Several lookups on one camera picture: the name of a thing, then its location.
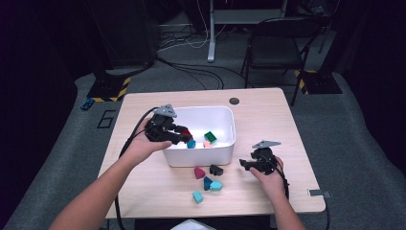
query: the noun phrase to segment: pink block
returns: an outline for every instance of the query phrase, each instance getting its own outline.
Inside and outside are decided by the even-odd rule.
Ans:
[[[206,175],[206,173],[200,168],[194,168],[194,175],[196,176],[196,179],[201,179]]]
[[[210,148],[211,146],[212,146],[212,145],[210,144],[209,141],[203,142],[203,147],[204,147],[204,148]]]

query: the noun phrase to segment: teal block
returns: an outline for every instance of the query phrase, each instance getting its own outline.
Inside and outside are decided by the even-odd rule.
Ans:
[[[212,184],[212,182],[213,182],[213,181],[212,181],[209,177],[205,176],[205,177],[203,178],[203,189],[204,189],[205,191],[210,190],[210,185]]]
[[[212,182],[212,184],[210,185],[210,191],[215,192],[215,191],[220,191],[223,188],[223,185],[215,180]]]
[[[194,201],[196,201],[196,203],[201,203],[203,201],[203,196],[202,196],[202,194],[200,194],[199,191],[193,192],[193,198],[194,198]]]

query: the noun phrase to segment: red block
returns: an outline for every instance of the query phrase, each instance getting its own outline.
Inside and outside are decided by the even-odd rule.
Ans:
[[[196,179],[201,179],[206,175],[206,173],[200,168],[194,168],[194,175],[196,176]]]
[[[183,132],[181,132],[180,134],[187,134],[187,135],[190,135],[192,138],[191,138],[191,140],[193,140],[193,135],[189,132],[189,130],[188,129],[186,129],[185,131],[183,131]]]

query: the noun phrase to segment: forearm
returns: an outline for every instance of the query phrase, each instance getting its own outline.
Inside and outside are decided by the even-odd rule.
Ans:
[[[80,193],[58,215],[51,229],[99,229],[105,216],[134,168],[125,155]]]
[[[272,206],[275,211],[275,218],[277,221],[278,229],[305,229],[295,210],[287,200],[284,194],[278,194],[270,197]]]

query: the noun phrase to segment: wooden table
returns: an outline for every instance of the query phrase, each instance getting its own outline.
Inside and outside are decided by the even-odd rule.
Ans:
[[[239,104],[230,104],[231,98],[238,98]],[[322,197],[307,194],[307,189],[319,189],[319,185],[286,98],[279,88],[128,94],[124,97],[100,174],[118,159],[125,140],[140,118],[154,106],[164,104],[173,107],[225,105],[232,109],[237,140],[231,163],[221,166],[224,174],[216,177],[209,174],[208,167],[202,168],[209,178],[219,180],[223,188],[219,192],[204,191],[203,181],[196,180],[193,168],[172,168],[164,154],[157,151],[132,171],[120,191],[122,218],[273,214],[259,182],[239,165],[239,159],[252,160],[252,146],[262,140],[282,143],[271,149],[284,162],[284,172],[290,184],[289,200],[295,211],[318,213],[325,210]],[[199,204],[192,197],[196,190],[204,196]],[[116,217],[114,204],[106,217]]]

